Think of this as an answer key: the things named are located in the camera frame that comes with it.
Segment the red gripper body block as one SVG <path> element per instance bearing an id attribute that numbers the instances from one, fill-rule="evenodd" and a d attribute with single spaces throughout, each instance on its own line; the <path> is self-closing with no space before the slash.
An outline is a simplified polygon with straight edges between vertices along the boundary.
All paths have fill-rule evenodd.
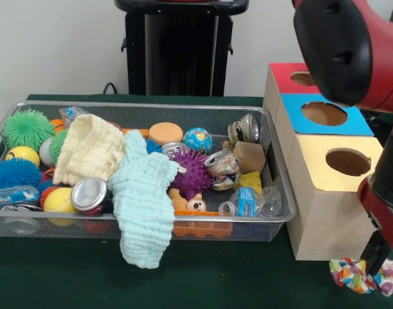
<path id="1" fill-rule="evenodd" d="M 360 183 L 358 199 L 378 226 L 382 236 L 393 249 L 393 212 L 371 189 L 369 178 L 364 178 Z"/>

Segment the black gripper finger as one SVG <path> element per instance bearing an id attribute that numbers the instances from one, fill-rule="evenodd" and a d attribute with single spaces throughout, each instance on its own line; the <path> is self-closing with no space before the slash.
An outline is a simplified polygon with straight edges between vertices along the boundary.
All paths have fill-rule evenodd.
<path id="1" fill-rule="evenodd" d="M 372 236 L 370 237 L 368 243 L 366 244 L 366 247 L 364 248 L 361 254 L 361 259 L 365 261 L 375 260 L 380 250 L 380 247 L 381 247 L 381 232 L 377 230 L 372 233 Z"/>
<path id="2" fill-rule="evenodd" d="M 367 261 L 368 275 L 375 276 L 379 272 L 380 268 L 382 267 L 389 253 L 390 253 L 390 247 L 388 243 L 386 241 L 381 240 L 381 247 L 375 260 Z"/>

